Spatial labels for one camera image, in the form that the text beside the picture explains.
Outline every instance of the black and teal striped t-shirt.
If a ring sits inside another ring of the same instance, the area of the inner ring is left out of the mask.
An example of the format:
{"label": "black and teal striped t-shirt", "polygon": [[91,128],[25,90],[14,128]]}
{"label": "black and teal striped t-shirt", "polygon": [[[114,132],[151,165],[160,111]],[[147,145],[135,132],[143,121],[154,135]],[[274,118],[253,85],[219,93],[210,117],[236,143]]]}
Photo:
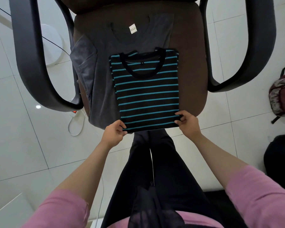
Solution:
{"label": "black and teal striped t-shirt", "polygon": [[121,120],[129,133],[177,127],[178,52],[116,54],[110,57]]}

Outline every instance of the chair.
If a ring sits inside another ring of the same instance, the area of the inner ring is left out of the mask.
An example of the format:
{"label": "chair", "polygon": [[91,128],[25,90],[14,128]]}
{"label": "chair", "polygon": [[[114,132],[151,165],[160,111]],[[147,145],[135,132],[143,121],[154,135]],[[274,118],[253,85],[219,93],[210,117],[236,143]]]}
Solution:
{"label": "chair", "polygon": [[[197,116],[203,110],[207,93],[235,89],[254,79],[267,64],[274,48],[276,24],[273,0],[246,0],[248,48],[240,69],[218,83],[212,76],[206,7],[208,0],[55,0],[70,36],[70,46],[93,26],[113,22],[129,27],[143,24],[152,13],[174,13],[170,48],[179,53],[179,104]],[[61,98],[53,87],[45,64],[37,0],[10,0],[16,60],[24,85],[44,107],[57,111],[85,108],[90,114],[83,85],[75,69],[76,95],[71,102]],[[70,11],[76,13],[73,21]]]}

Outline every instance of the pink shirt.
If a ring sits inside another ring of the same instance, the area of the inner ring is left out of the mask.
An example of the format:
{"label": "pink shirt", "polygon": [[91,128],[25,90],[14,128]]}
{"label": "pink shirt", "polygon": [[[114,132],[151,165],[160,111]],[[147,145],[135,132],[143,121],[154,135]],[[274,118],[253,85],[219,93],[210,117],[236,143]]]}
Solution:
{"label": "pink shirt", "polygon": [[[285,190],[253,166],[246,166],[228,183],[226,193],[248,227],[285,228]],[[177,211],[186,224],[222,228],[217,221],[206,216]],[[90,211],[87,203],[68,190],[53,191],[38,207],[22,228],[85,228]],[[127,228],[124,218],[110,228]]]}

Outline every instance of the white label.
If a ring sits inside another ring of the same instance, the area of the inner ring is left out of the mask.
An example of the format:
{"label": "white label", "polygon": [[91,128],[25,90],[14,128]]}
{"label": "white label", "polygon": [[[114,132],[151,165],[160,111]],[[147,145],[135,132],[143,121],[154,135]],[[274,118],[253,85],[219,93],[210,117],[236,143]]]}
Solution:
{"label": "white label", "polygon": [[131,34],[137,32],[137,29],[136,29],[136,26],[135,24],[133,24],[132,26],[129,27],[130,28],[130,31],[131,31]]}

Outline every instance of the grey t-shirt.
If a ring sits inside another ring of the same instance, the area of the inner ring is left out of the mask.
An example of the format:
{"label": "grey t-shirt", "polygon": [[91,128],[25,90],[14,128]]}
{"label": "grey t-shirt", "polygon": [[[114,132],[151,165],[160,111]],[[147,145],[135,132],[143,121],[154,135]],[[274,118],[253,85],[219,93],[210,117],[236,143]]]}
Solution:
{"label": "grey t-shirt", "polygon": [[70,57],[87,94],[92,125],[105,129],[120,119],[109,57],[133,50],[145,53],[155,47],[167,48],[173,21],[173,14],[156,14],[133,34],[130,29],[128,33],[114,33],[113,24],[108,23],[77,41]]}

